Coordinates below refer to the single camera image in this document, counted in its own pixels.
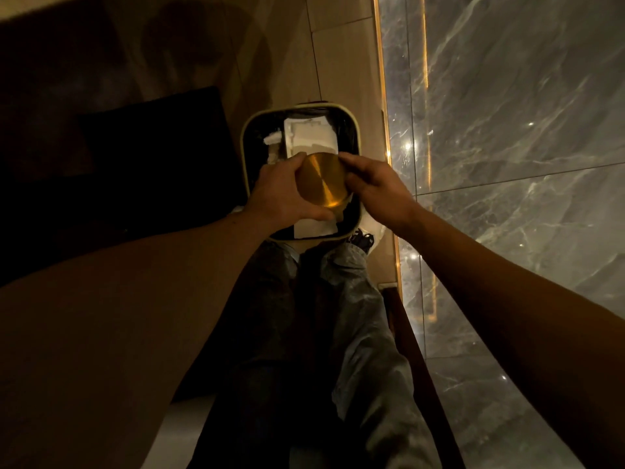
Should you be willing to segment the person's right hand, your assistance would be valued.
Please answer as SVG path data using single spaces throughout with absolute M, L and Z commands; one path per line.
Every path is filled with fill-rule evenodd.
M 393 168 L 383 161 L 347 152 L 338 156 L 347 173 L 356 173 L 371 184 L 368 197 L 359 197 L 369 215 L 396 236 L 409 239 L 418 204 Z

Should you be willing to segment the person's left hand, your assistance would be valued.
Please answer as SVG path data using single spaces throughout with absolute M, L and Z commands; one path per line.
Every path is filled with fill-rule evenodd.
M 309 203 L 296 187 L 296 171 L 306 158 L 301 152 L 285 161 L 261 168 L 259 178 L 244 208 L 253 226 L 262 231 L 265 238 L 289 228 L 288 213 L 294 203 Z

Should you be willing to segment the round gold metal disc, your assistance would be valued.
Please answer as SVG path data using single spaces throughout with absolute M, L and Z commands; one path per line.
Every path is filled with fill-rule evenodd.
M 296 171 L 296 187 L 304 200 L 334 209 L 346 204 L 350 196 L 346 174 L 337 154 L 316 152 L 307 155 Z

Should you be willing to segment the person's right forearm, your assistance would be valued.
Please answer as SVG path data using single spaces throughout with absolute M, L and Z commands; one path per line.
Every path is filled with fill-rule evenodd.
M 625 469 L 625 320 L 409 200 L 396 233 L 586 469 Z

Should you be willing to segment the person's left forearm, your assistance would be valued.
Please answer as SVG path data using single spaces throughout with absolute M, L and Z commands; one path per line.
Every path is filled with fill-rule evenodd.
M 239 273 L 278 224 L 247 207 L 0 288 L 0 469 L 140 469 Z

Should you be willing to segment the white folded tissue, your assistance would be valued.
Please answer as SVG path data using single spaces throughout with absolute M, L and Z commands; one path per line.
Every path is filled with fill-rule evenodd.
M 316 239 L 338 233 L 336 219 L 332 220 L 299 220 L 294 225 L 294 239 Z

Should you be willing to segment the black and white shoe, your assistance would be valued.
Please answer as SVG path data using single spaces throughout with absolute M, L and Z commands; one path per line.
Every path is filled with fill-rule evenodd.
M 369 255 L 370 252 L 379 244 L 379 241 L 383 238 L 385 232 L 386 227 L 384 226 L 374 231 L 357 228 L 352 235 L 347 238 L 346 243 L 354 245 L 363 251 L 365 255 Z

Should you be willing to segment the large white crumpled paper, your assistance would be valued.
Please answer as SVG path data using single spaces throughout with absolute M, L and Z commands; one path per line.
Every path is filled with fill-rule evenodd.
M 327 117 L 307 119 L 287 118 L 284 121 L 285 155 L 293 157 L 300 152 L 337 154 L 338 135 Z

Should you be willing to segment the small white paper scrap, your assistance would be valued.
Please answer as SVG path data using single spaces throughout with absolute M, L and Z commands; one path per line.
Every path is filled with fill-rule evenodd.
M 278 130 L 275 131 L 263 139 L 263 143 L 268 147 L 268 165 L 274 165 L 280 161 L 282 161 L 282 143 L 283 143 L 283 133 Z

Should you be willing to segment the black square waste bin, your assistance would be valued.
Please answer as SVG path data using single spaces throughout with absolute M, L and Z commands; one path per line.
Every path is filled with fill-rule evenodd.
M 346 107 L 332 102 L 317 101 L 296 104 L 285 109 L 268 109 L 256 112 L 246 121 L 240 135 L 241 162 L 247 194 L 253 190 L 260 170 L 268 162 L 270 147 L 264 139 L 270 134 L 285 131 L 287 119 L 307 121 L 326 118 L 338 138 L 338 151 L 356 156 L 362 153 L 361 129 L 355 115 Z M 361 201 L 349 197 L 342 213 L 342 220 L 331 234 L 314 233 L 308 237 L 296 237 L 295 227 L 281 229 L 270 236 L 275 242 L 305 241 L 318 239 L 333 241 L 347 238 L 358 228 L 363 217 Z

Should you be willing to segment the gold metal trim strip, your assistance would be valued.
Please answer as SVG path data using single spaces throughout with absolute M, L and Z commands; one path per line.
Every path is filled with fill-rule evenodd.
M 384 72 L 384 55 L 383 55 L 383 44 L 382 44 L 382 30 L 381 30 L 381 17 L 380 17 L 380 8 L 379 8 L 379 0 L 372 0 L 373 6 L 373 19 L 374 19 L 374 29 L 376 33 L 376 43 L 377 43 L 377 53 L 378 53 L 378 69 L 379 69 L 379 80 L 380 80 L 380 88 L 381 88 L 381 114 L 382 114 L 382 122 L 384 125 L 384 136 L 385 136 L 385 157 L 386 162 L 389 166 L 393 166 L 392 160 L 392 151 L 391 151 L 391 141 L 390 141 L 390 133 L 389 133 L 389 118 L 387 113 L 387 93 L 386 93 L 386 78 Z M 395 288 L 397 288 L 397 294 L 399 296 L 400 301 L 403 301 L 402 297 L 402 275 L 401 275 L 401 258 L 400 258 L 400 250 L 399 250 L 399 238 L 395 234 L 393 234 L 393 246 L 394 246 L 394 257 L 395 257 L 395 272 L 396 272 L 396 282 Z

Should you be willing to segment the grey trousers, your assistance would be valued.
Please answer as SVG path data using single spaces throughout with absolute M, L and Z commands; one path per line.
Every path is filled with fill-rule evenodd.
M 366 251 L 325 253 L 304 309 L 299 259 L 260 245 L 183 381 L 215 393 L 187 469 L 441 469 Z

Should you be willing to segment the black cabinet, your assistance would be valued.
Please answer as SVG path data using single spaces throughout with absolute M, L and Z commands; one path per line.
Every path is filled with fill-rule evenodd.
M 0 176 L 0 286 L 98 249 L 204 226 L 246 202 L 218 87 L 82 115 L 92 173 Z

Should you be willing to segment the dark brown wooden ledge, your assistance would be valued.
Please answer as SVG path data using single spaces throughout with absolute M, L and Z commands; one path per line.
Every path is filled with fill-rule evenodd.
M 410 364 L 414 382 L 413 398 L 433 436 L 442 469 L 466 469 L 398 288 L 383 288 L 381 294 L 396 347 Z

